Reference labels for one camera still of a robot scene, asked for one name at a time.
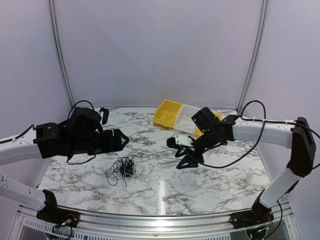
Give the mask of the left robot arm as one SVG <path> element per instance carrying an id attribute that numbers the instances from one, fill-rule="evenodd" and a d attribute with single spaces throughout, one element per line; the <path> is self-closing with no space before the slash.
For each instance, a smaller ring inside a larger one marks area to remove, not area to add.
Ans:
<path id="1" fill-rule="evenodd" d="M 108 121 L 109 110 L 99 112 L 88 107 L 74 107 L 65 121 L 31 125 L 16 136 L 0 141 L 2 166 L 24 160 L 49 159 L 87 154 L 91 158 L 122 151 L 129 138 L 120 129 L 103 129 Z M 55 194 L 48 190 L 31 188 L 5 173 L 0 174 L 0 195 L 27 206 L 58 223 L 63 211 L 58 208 Z"/>

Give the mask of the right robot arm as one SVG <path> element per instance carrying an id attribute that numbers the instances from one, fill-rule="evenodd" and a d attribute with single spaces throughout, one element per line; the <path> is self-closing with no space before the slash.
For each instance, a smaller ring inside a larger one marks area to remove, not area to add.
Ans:
<path id="1" fill-rule="evenodd" d="M 304 117 L 293 121 L 275 121 L 231 114 L 220 120 L 204 107 L 191 119 L 202 132 L 200 137 L 194 139 L 191 136 L 178 135 L 166 141 L 168 147 L 177 150 L 175 157 L 182 157 L 177 169 L 204 165 L 204 153 L 233 141 L 256 141 L 291 150 L 285 169 L 259 195 L 253 209 L 248 212 L 247 219 L 252 224 L 260 223 L 273 204 L 315 169 L 316 143 L 313 136 L 316 133 L 309 128 Z"/>

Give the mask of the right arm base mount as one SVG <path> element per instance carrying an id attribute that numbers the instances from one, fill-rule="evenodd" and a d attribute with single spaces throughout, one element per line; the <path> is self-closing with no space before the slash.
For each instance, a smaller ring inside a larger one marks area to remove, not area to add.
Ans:
<path id="1" fill-rule="evenodd" d="M 262 205 L 256 200 L 250 210 L 242 210 L 230 215 L 229 223 L 234 229 L 247 228 L 274 220 L 272 209 Z"/>

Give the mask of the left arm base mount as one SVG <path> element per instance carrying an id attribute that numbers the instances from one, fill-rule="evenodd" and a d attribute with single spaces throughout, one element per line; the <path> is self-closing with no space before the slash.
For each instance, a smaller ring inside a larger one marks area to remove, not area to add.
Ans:
<path id="1" fill-rule="evenodd" d="M 58 207 L 55 194 L 49 190 L 42 191 L 45 196 L 44 208 L 37 211 L 36 217 L 40 220 L 61 225 L 67 220 L 71 220 L 71 227 L 76 228 L 79 222 L 80 213 Z"/>

